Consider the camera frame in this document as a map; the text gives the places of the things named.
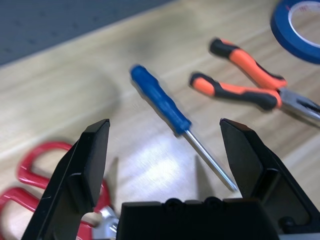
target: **wood grain surface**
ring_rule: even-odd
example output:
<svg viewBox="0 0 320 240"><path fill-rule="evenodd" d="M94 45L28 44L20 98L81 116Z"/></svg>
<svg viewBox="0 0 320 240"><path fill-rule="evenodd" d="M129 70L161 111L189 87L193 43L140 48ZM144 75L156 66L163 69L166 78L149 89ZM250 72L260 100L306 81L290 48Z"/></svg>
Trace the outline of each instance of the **wood grain surface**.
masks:
<svg viewBox="0 0 320 240"><path fill-rule="evenodd" d="M123 202L169 198L204 200L230 192L183 137L133 87L129 69L147 67L192 121L193 133L231 176L220 118L254 129L320 209L319 123L281 110L210 99L188 86L193 71L241 86L254 84L230 62L208 53L213 37L249 52L288 88L320 103L320 68L284 50L270 29L276 0L178 0L125 19L0 68L0 190L22 186L17 163L46 140L74 143L90 124L109 118L105 179L119 214ZM320 18L295 26L320 41ZM34 170L50 176L64 153L39 159ZM41 191L23 186L38 197ZM1 216L6 239L19 239L31 213L10 203Z"/></svg>

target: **gray floor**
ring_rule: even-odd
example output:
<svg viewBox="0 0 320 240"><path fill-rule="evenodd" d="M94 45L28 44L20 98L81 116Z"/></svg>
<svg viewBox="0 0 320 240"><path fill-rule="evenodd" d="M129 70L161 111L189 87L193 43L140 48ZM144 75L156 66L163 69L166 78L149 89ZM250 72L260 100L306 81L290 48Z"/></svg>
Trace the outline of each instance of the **gray floor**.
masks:
<svg viewBox="0 0 320 240"><path fill-rule="evenodd" d="M0 0L0 65L172 0Z"/></svg>

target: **tape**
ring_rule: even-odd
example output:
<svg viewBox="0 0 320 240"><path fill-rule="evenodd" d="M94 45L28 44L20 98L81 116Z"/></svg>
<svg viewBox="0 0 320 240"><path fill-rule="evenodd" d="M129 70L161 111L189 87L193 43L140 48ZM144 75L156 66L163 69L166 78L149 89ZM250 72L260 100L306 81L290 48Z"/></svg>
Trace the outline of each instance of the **tape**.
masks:
<svg viewBox="0 0 320 240"><path fill-rule="evenodd" d="M301 36L292 25L295 11L320 12L320 0L282 0L271 17L271 30L276 40L289 53L314 64L320 64L320 44Z"/></svg>

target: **scissors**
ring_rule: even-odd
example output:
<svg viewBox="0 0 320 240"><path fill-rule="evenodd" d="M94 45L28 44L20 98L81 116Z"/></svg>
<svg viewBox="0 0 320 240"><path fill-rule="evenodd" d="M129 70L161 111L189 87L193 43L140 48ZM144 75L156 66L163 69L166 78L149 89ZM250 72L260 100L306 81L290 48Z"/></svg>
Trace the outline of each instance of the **scissors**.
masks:
<svg viewBox="0 0 320 240"><path fill-rule="evenodd" d="M284 108L320 121L318 104L287 89L287 81L282 76L265 70L240 47L215 38L209 51L215 56L229 59L250 76L260 88L217 82L201 72L195 72L191 75L189 82L194 89L211 97L254 103L265 111Z"/></svg>
<svg viewBox="0 0 320 240"><path fill-rule="evenodd" d="M18 180L27 185L46 189L50 179L32 172L33 162L46 152L53 150L69 151L71 147L71 144L63 141L48 141L34 147L17 166L16 175ZM22 187L9 188L0 195L0 215L9 201L14 201L24 208L35 212L40 200ZM95 213L102 215L102 223L95 228L92 224L81 221L76 240L111 239L116 237L119 220L110 205L108 185L103 180L100 197L94 208ZM0 240L5 240L1 229Z"/></svg>

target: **pliers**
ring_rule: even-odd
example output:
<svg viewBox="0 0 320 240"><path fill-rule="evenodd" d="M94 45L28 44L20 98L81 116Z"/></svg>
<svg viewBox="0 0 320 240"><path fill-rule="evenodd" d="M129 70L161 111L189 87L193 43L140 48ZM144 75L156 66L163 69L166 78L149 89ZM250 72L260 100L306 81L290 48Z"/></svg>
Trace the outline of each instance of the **pliers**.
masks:
<svg viewBox="0 0 320 240"><path fill-rule="evenodd" d="M261 88L219 83L203 73L194 72L189 83L199 92L212 97L254 103L265 111L286 108L320 121L320 106L318 104L288 90L286 88L287 81L282 76L265 70L240 47L215 38L210 44L209 51L216 56L229 59Z"/></svg>

